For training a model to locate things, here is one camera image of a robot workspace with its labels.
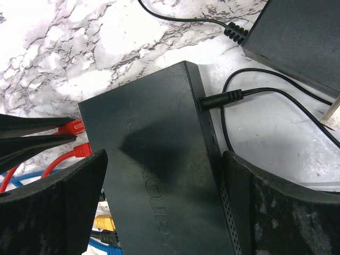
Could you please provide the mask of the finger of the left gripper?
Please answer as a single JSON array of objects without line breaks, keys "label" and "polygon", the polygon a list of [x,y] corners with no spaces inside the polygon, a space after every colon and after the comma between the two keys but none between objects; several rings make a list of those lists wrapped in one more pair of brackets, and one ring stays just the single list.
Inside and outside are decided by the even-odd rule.
[{"label": "finger of the left gripper", "polygon": [[1,138],[16,138],[56,129],[72,120],[70,117],[28,118],[1,114]]},{"label": "finger of the left gripper", "polygon": [[38,135],[1,139],[1,173],[35,155],[76,140],[75,135]]}]

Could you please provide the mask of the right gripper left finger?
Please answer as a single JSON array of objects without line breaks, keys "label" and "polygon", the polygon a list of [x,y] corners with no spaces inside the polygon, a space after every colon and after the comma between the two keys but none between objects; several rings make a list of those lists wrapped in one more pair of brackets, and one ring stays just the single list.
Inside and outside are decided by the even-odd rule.
[{"label": "right gripper left finger", "polygon": [[83,254],[107,164],[107,153],[100,150],[1,193],[1,254]]}]

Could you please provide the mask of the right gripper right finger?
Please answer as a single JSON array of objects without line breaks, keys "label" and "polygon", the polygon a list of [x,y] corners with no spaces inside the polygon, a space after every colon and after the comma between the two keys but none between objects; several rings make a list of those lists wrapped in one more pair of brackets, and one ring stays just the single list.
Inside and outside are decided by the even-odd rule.
[{"label": "right gripper right finger", "polygon": [[223,153],[222,201],[235,254],[339,254],[339,193],[295,184]]}]

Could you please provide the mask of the black network switch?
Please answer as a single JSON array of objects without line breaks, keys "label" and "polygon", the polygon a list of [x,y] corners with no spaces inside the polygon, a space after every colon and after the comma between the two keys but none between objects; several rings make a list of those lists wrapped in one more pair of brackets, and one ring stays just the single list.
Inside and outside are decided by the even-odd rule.
[{"label": "black network switch", "polygon": [[205,95],[182,61],[79,104],[123,254],[235,253]]}]

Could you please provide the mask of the black power adapter with cable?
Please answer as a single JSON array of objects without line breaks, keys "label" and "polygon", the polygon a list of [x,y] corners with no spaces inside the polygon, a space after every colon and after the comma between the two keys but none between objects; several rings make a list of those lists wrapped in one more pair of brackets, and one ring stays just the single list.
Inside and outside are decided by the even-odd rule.
[{"label": "black power adapter with cable", "polygon": [[339,133],[318,128],[338,92],[339,1],[140,1],[149,19],[178,43],[197,33],[219,53],[217,88],[257,93],[223,109],[227,150],[284,179],[339,191]]}]

